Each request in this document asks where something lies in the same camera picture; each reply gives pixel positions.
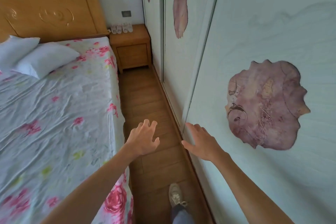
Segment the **grey trouser leg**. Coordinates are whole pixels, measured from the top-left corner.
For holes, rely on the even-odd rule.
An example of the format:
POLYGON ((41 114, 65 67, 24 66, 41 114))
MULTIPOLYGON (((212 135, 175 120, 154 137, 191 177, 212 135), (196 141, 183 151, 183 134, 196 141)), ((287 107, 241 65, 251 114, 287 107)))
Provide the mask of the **grey trouser leg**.
POLYGON ((171 209, 172 224, 195 224, 192 215, 187 211, 186 205, 174 205, 171 209))

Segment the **white pillow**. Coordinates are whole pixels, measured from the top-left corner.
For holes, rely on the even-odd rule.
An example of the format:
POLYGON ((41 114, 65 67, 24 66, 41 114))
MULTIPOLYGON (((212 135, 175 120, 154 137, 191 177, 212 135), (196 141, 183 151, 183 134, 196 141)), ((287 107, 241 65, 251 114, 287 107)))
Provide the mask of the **white pillow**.
POLYGON ((40 38, 20 38, 13 35, 0 44, 0 72, 10 71, 16 63, 32 52, 38 44, 40 38))
POLYGON ((55 69, 76 60, 80 53, 58 43, 39 44, 19 60, 13 71, 42 79, 55 69))

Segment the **person's left hand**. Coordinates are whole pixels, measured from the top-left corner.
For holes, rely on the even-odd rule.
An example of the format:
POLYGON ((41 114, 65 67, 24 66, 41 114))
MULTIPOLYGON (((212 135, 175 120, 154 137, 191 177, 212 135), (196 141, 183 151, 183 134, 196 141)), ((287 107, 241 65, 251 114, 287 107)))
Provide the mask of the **person's left hand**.
POLYGON ((131 130, 125 146, 130 151, 133 158, 154 152, 151 151, 151 142, 156 139, 153 137, 156 126, 157 121, 150 122, 148 119, 145 119, 143 122, 139 123, 136 128, 131 130))

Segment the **wooden nightstand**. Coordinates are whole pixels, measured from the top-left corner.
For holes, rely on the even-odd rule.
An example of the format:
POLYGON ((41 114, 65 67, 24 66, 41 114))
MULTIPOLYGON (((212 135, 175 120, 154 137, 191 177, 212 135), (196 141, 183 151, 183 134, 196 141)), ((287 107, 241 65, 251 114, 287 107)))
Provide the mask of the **wooden nightstand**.
POLYGON ((151 38, 145 24, 133 25, 132 28, 132 32, 109 35, 120 73, 125 69, 152 67, 151 38))

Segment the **person's left forearm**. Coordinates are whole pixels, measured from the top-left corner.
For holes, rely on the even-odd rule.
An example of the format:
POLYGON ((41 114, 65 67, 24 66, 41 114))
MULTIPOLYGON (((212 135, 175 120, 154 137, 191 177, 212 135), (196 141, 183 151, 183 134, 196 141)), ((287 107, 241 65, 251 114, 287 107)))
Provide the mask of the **person's left forearm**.
POLYGON ((121 150, 62 200, 41 224, 124 224, 127 191, 124 171, 137 157, 131 144, 121 150))

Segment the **floral bed sheet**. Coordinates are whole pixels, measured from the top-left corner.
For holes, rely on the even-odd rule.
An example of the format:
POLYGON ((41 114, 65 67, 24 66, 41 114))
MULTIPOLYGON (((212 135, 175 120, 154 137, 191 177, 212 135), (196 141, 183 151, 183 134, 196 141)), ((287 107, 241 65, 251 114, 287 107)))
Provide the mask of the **floral bed sheet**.
POLYGON ((124 144, 109 38, 59 44, 80 56, 42 79, 0 71, 0 224, 39 224, 124 144))

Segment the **person's right hand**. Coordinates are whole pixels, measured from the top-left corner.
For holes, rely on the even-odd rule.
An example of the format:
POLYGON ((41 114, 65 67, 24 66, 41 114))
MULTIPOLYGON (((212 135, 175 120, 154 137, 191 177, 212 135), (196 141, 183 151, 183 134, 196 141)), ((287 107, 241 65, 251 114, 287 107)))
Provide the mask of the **person's right hand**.
POLYGON ((193 155, 207 161, 211 161, 216 164, 220 159, 228 157, 228 153, 225 152, 216 139, 211 136, 204 127, 199 124, 185 124, 190 132, 195 145, 195 153, 193 155))

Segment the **person's right forearm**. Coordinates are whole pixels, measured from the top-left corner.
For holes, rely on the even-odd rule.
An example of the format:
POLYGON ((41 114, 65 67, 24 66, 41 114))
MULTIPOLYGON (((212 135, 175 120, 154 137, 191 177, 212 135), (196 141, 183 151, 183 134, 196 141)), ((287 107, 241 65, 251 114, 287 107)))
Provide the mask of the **person's right forearm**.
POLYGON ((294 224, 222 149, 211 154, 211 162, 227 182, 249 224, 294 224))

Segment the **beige sneaker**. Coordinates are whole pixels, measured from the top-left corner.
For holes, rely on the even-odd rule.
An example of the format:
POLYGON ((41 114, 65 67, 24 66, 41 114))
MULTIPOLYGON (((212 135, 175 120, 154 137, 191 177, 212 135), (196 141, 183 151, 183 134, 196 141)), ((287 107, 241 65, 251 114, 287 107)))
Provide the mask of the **beige sneaker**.
POLYGON ((177 183, 170 184, 168 196, 172 208, 177 205, 181 205, 183 207, 187 206, 187 202, 183 200, 182 190, 177 183))

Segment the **wooden bed headboard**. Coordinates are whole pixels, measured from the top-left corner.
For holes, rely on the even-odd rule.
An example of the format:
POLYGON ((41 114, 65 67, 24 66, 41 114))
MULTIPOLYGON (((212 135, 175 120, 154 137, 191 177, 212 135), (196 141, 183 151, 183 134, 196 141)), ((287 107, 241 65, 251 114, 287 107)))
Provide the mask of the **wooden bed headboard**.
POLYGON ((99 0, 0 0, 0 43, 10 35, 47 43, 108 34, 99 0))

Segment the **white wardrobe sliding door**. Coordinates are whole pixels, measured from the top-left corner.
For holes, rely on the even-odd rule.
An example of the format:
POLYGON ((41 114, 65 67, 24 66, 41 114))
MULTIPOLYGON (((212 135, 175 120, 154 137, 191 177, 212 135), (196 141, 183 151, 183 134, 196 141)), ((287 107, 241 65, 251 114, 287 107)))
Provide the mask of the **white wardrobe sliding door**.
POLYGON ((336 224, 336 0, 217 0, 187 122, 205 127, 296 224, 336 224), (310 113, 287 151, 235 137, 231 77, 252 61, 292 63, 310 113))
POLYGON ((145 26, 150 36, 152 64, 160 82, 164 75, 164 0, 142 0, 145 26))
POLYGON ((181 129, 216 0, 164 0, 163 87, 181 129))

